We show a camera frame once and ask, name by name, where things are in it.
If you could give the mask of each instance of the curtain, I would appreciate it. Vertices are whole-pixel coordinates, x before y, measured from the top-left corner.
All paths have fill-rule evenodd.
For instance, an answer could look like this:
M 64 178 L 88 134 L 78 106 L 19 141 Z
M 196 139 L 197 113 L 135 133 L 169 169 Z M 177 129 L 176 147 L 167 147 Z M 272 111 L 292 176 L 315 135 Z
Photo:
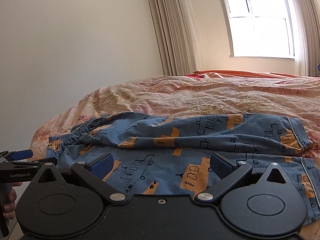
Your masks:
M 190 0 L 149 0 L 165 75 L 202 70 Z
M 293 16 L 296 73 L 316 77 L 320 74 L 320 27 L 315 5 L 313 0 L 288 1 Z

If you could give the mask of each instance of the window frame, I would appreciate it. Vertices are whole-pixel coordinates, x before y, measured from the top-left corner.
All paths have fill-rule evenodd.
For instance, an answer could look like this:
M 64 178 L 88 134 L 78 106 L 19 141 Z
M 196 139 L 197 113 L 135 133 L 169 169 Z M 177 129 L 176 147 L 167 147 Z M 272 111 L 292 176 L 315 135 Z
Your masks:
M 247 6 L 248 6 L 248 14 L 244 14 L 244 13 L 240 13 L 240 14 L 236 14 L 236 13 L 231 13 L 230 12 L 230 8 L 229 8 L 229 3 L 228 0 L 224 0 L 224 4 L 225 4 L 225 8 L 227 10 L 227 17 L 228 17 L 228 21 L 229 21 L 229 28 L 231 30 L 230 27 L 230 18 L 237 18 L 237 17 L 252 17 L 252 21 L 253 21 L 253 26 L 254 26 L 254 22 L 255 22 L 255 18 L 257 17 L 263 17 L 263 16 L 255 16 L 253 11 L 252 11 L 252 6 L 251 6 L 251 1 L 250 0 L 246 0 Z M 270 18 L 278 18 L 278 19 L 284 19 L 286 22 L 286 26 L 287 26 L 287 35 L 288 35 L 288 42 L 289 42 L 289 55 L 286 55 L 285 58 L 294 58 L 294 40 L 293 40 L 293 31 L 292 31 L 292 20 L 291 20 L 291 13 L 289 10 L 289 6 L 288 6 L 288 0 L 284 0 L 286 9 L 287 9 L 287 15 L 285 18 L 280 18 L 280 17 L 270 17 Z M 237 56 L 237 57 L 274 57 L 274 56 L 260 56 L 259 52 L 257 51 L 256 55 L 241 55 L 241 56 Z

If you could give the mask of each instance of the window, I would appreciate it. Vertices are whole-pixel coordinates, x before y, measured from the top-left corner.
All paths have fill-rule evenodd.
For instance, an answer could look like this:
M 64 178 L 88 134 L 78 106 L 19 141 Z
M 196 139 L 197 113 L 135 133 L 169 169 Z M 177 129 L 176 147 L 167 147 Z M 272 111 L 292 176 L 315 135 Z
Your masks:
M 293 57 L 287 0 L 225 0 L 234 56 Z

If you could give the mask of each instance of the blue gripper pad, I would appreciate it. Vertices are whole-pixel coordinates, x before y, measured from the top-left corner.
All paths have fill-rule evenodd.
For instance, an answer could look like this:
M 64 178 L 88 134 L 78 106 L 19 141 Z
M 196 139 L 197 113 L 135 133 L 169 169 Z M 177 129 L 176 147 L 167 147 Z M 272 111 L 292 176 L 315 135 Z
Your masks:
M 220 179 L 225 178 L 237 168 L 230 160 L 217 153 L 211 155 L 210 167 Z
M 20 161 L 24 159 L 31 158 L 33 156 L 33 152 L 31 150 L 24 150 L 19 152 L 14 152 L 11 154 L 11 159 L 13 161 Z
M 87 164 L 86 168 L 99 179 L 103 179 L 113 169 L 113 156 L 111 153 L 104 154 Z

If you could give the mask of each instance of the white wall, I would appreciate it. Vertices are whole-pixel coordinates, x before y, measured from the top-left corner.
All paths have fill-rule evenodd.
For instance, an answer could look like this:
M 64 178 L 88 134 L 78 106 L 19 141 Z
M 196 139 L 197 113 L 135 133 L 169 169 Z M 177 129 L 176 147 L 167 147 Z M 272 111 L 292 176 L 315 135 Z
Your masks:
M 221 1 L 192 0 L 192 3 L 204 69 L 294 73 L 293 59 L 230 57 L 229 38 Z
M 0 0 L 0 151 L 101 86 L 162 74 L 148 0 Z

